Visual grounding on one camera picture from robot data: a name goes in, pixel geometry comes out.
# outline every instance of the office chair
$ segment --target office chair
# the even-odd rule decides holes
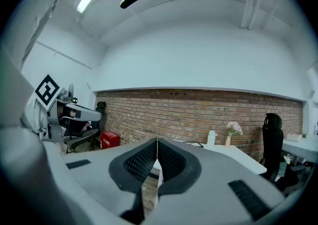
[[[264,154],[260,163],[264,162],[267,171],[262,176],[275,183],[279,171],[284,134],[282,119],[274,113],[267,113],[263,125]]]
[[[97,107],[95,111],[104,114],[105,111],[106,102],[98,102]],[[85,143],[86,141],[91,142],[91,147],[93,146],[93,142],[95,141],[95,138],[97,138],[100,135],[100,126],[99,121],[92,122],[92,130],[80,132],[80,133],[72,133],[70,130],[70,136],[68,138],[65,138],[63,142],[67,145],[66,154],[69,152],[75,152],[75,148],[79,145]]]

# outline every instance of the vase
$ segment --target vase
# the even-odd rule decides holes
[[[225,141],[225,146],[226,146],[226,147],[229,147],[230,144],[231,144],[231,136],[228,136],[228,137],[227,137],[227,140]]]

